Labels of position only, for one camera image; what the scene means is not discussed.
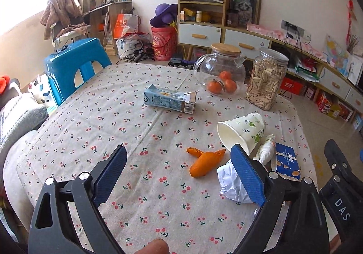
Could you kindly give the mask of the operator thumb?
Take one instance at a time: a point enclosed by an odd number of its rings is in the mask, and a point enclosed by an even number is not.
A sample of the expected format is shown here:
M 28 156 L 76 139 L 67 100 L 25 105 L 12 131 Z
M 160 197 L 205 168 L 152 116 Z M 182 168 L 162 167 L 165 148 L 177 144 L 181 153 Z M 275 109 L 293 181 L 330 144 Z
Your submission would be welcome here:
M 155 239 L 134 254 L 168 254 L 169 246 L 163 239 Z

